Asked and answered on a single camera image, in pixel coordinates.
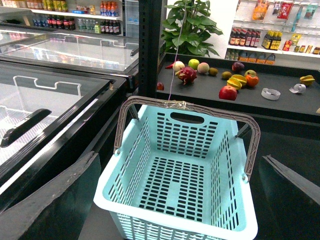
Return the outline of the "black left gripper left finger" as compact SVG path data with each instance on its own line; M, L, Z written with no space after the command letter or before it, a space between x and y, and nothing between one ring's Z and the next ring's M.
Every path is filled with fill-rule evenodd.
M76 240L89 214L101 173L91 151L0 215L2 240Z

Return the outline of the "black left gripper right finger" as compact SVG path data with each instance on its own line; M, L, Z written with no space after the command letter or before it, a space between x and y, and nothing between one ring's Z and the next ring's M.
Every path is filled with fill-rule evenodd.
M271 155L259 162L263 190L284 240L320 238L320 187Z

